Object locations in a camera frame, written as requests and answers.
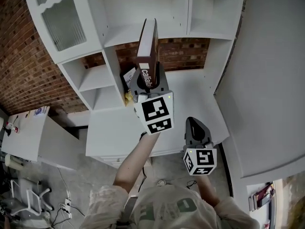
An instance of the sneaker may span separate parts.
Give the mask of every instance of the sneaker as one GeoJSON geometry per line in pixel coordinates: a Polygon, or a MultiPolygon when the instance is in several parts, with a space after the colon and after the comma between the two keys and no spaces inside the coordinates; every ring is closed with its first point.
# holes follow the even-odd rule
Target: sneaker
{"type": "Polygon", "coordinates": [[[161,179],[161,180],[158,181],[158,183],[157,183],[157,187],[163,187],[163,186],[165,186],[165,185],[166,185],[166,181],[163,180],[163,179],[161,179]]]}

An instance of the beige shirt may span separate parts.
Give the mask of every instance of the beige shirt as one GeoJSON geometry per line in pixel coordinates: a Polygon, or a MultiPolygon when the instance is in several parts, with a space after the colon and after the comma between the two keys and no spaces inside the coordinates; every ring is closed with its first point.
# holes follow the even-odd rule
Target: beige shirt
{"type": "MultiPolygon", "coordinates": [[[[115,229],[128,200],[121,187],[105,186],[92,193],[81,229],[115,229]]],[[[197,192],[166,185],[143,189],[130,216],[131,229],[258,229],[256,220],[242,212],[231,197],[211,207],[197,192]]]]}

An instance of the cabinet door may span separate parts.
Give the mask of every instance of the cabinet door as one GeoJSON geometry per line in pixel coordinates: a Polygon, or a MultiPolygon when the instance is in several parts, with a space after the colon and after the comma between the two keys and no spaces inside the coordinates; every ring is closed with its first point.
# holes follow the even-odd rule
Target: cabinet door
{"type": "Polygon", "coordinates": [[[88,0],[27,0],[27,4],[55,63],[102,49],[88,0]]]}

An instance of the yellow object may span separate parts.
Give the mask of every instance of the yellow object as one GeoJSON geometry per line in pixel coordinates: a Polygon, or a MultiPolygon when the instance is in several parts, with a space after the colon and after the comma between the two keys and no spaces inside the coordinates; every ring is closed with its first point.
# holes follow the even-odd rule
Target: yellow object
{"type": "Polygon", "coordinates": [[[125,93],[125,99],[126,99],[126,104],[128,104],[128,102],[130,102],[133,99],[132,92],[130,89],[128,90],[127,93],[125,93]]]}

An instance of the white table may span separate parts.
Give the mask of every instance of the white table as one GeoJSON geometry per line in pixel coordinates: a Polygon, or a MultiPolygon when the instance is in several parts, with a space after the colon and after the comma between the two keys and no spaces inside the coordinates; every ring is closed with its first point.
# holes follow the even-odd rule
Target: white table
{"type": "MultiPolygon", "coordinates": [[[[229,136],[214,96],[204,88],[202,70],[167,72],[166,78],[169,89],[173,91],[174,129],[160,134],[151,156],[182,151],[185,145],[185,121],[190,116],[210,129],[214,144],[221,143],[229,136]]],[[[122,109],[92,113],[86,156],[119,167],[145,131],[133,109],[133,104],[129,104],[122,109]]]]}
{"type": "Polygon", "coordinates": [[[4,134],[2,151],[25,160],[41,161],[52,166],[76,169],[82,143],[49,116],[34,116],[35,110],[9,117],[20,130],[4,134]]]}

